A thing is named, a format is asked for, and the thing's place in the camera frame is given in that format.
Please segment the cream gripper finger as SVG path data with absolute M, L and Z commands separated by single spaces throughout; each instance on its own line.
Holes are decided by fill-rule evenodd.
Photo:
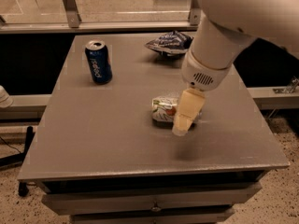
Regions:
M 205 100 L 204 93 L 194 88 L 188 88 L 180 95 L 173 121 L 172 133 L 174 135 L 184 136 L 188 132 L 203 108 Z

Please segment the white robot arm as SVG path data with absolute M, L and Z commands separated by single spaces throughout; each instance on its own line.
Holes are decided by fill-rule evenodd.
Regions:
M 188 85 L 179 97 L 172 132 L 185 135 L 235 58 L 262 38 L 299 55 L 299 0 L 197 0 L 197 32 L 181 66 Z

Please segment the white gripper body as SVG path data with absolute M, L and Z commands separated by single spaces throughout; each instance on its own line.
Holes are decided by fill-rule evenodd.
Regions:
M 181 66 L 181 74 L 190 87 L 201 91 L 212 91 L 221 84 L 231 66 L 232 64 L 228 63 L 224 68 L 209 68 L 198 62 L 189 50 Z

